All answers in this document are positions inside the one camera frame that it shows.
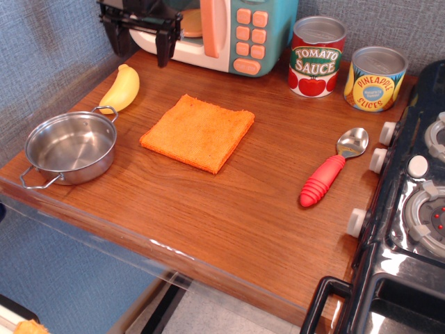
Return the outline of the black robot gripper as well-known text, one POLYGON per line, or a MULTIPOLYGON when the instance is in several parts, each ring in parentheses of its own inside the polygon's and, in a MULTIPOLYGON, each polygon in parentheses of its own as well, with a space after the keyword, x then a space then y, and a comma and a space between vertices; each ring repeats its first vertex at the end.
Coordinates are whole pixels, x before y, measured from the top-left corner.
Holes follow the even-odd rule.
POLYGON ((156 34, 159 67, 166 67, 175 52, 177 35, 181 35, 182 15, 163 1, 97 1, 114 53, 126 56, 131 49, 129 29, 156 34))

